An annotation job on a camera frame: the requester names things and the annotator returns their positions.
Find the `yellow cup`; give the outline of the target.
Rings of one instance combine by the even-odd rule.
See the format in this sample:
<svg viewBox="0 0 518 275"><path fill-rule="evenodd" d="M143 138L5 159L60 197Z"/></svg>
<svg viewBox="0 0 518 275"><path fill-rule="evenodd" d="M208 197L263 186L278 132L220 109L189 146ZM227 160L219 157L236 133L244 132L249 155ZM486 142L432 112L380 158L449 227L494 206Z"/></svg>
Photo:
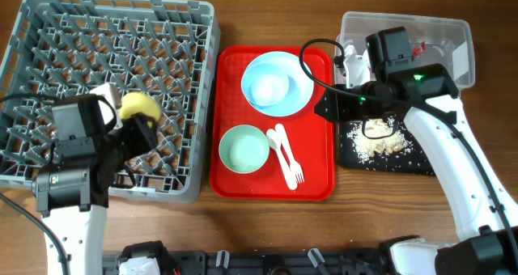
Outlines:
<svg viewBox="0 0 518 275"><path fill-rule="evenodd" d="M118 112L120 119L126 120L135 114L143 114L158 123L162 112L159 104L149 95L140 92L130 92L121 99L121 107Z"/></svg>

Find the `white napkin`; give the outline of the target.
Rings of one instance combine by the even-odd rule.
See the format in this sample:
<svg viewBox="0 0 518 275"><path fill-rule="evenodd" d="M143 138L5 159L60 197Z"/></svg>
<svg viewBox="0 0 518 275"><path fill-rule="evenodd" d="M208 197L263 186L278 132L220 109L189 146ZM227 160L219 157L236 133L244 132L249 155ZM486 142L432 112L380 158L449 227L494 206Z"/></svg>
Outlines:
<svg viewBox="0 0 518 275"><path fill-rule="evenodd" d="M352 44L345 47L345 77L348 88L371 81L371 64L368 51L359 54Z"/></svg>

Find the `food scraps rice and nuts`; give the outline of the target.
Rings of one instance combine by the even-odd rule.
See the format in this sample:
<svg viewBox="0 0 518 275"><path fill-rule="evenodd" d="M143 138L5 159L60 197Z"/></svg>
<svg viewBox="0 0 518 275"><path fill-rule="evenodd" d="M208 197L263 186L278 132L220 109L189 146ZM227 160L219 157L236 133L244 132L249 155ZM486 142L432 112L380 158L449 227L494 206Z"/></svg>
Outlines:
<svg viewBox="0 0 518 275"><path fill-rule="evenodd" d="M413 142L405 137L402 124L393 117L353 122L346 138L352 142L353 156L361 163L369 163L378 156L398 158L414 148Z"/></svg>

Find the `red snack wrapper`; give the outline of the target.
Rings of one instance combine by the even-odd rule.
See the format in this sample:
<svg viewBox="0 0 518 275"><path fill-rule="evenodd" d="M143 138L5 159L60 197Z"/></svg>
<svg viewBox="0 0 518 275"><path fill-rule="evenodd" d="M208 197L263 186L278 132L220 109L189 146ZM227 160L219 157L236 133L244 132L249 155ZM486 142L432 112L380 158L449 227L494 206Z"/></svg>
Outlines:
<svg viewBox="0 0 518 275"><path fill-rule="evenodd" d="M421 43L419 43L413 50L412 50L412 55L413 57L415 58L419 58L423 53L424 51L426 50L426 42L423 41Z"/></svg>

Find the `light blue bowl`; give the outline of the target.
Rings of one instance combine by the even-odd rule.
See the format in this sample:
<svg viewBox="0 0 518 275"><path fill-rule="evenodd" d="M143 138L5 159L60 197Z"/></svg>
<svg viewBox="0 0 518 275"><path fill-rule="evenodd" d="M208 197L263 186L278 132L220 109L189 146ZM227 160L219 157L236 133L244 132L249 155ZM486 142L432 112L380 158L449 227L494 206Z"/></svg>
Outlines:
<svg viewBox="0 0 518 275"><path fill-rule="evenodd" d="M280 103L287 95L289 78L285 70L273 63L250 65L241 78L241 90L247 101L260 107Z"/></svg>

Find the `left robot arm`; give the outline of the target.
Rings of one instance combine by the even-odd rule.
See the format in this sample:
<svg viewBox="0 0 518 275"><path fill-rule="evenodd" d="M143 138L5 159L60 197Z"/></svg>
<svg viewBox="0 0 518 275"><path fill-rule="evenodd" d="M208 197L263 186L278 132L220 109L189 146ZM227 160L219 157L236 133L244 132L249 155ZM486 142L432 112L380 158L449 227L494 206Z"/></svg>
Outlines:
<svg viewBox="0 0 518 275"><path fill-rule="evenodd" d="M50 232L48 272L100 274L108 190L127 161L157 147L162 115L149 95L123 96L121 108L104 121L101 95L77 95L53 103L58 161L43 166L33 180L36 210Z"/></svg>

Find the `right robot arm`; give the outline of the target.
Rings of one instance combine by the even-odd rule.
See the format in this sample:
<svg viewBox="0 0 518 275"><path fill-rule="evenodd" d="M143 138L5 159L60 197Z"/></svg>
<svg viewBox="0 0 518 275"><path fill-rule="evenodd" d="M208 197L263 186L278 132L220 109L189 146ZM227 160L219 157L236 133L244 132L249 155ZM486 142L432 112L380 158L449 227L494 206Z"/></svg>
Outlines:
<svg viewBox="0 0 518 275"><path fill-rule="evenodd" d="M374 82L350 89L327 86L315 112L331 122L401 116L448 199L459 243L394 240L388 245L392 273L517 272L517 204L478 145L441 64L383 69Z"/></svg>

